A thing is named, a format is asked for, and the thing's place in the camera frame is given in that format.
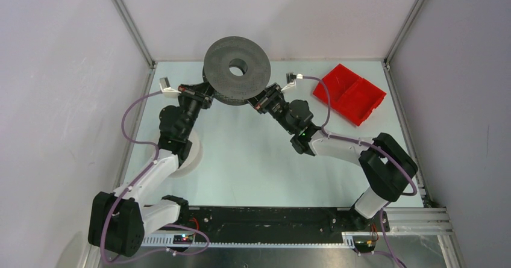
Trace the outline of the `dark grey spool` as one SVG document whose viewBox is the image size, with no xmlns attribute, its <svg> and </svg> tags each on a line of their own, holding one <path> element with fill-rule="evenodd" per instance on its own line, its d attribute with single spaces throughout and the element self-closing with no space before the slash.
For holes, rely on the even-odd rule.
<svg viewBox="0 0 511 268">
<path fill-rule="evenodd" d="M 202 75 L 223 101 L 239 105 L 266 88 L 271 64 L 264 50 L 252 40 L 228 36 L 208 48 Z"/>
</svg>

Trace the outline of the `white translucent spool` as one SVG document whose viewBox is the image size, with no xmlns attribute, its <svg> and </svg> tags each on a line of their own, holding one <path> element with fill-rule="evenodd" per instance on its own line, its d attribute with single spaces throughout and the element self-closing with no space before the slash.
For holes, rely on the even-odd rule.
<svg viewBox="0 0 511 268">
<path fill-rule="evenodd" d="M 196 169 L 201 162 L 203 156 L 203 147 L 199 136 L 194 129 L 190 133 L 189 140 L 191 141 L 192 146 L 188 157 L 175 172 L 169 175 L 169 178 L 184 177 L 193 172 L 193 170 Z"/>
</svg>

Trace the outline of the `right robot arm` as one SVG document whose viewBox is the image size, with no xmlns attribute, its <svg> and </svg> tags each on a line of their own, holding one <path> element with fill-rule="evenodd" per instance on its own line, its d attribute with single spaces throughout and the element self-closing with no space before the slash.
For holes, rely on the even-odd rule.
<svg viewBox="0 0 511 268">
<path fill-rule="evenodd" d="M 347 161 L 361 167 L 369 187 L 350 208 L 352 226 L 365 231 L 375 222 L 375 215 L 387 204 L 396 202 L 418 190 L 413 177 L 418 166 L 397 141 L 384 132 L 368 139 L 355 139 L 330 133 L 312 122 L 313 113 L 304 100 L 287 102 L 282 88 L 273 84 L 247 100 L 260 114 L 270 114 L 292 138 L 299 154 L 325 156 Z"/>
</svg>

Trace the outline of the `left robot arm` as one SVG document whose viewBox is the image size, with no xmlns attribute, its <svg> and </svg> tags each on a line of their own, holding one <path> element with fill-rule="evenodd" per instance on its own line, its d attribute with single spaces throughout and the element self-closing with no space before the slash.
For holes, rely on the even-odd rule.
<svg viewBox="0 0 511 268">
<path fill-rule="evenodd" d="M 129 263 L 143 239 L 161 228 L 175 228 L 196 233 L 188 227 L 189 203 L 177 196 L 163 196 L 156 204 L 146 206 L 150 194 L 175 172 L 184 172 L 200 160 L 201 145 L 191 139 L 193 126 L 201 110 L 211 107 L 214 88 L 208 82 L 182 84 L 176 90 L 168 83 L 155 95 L 171 95 L 178 105 L 163 108 L 158 115 L 158 142 L 145 168 L 112 192 L 99 192 L 93 199 L 88 242 L 99 249 L 101 259 L 113 264 L 119 257 Z"/>
</svg>

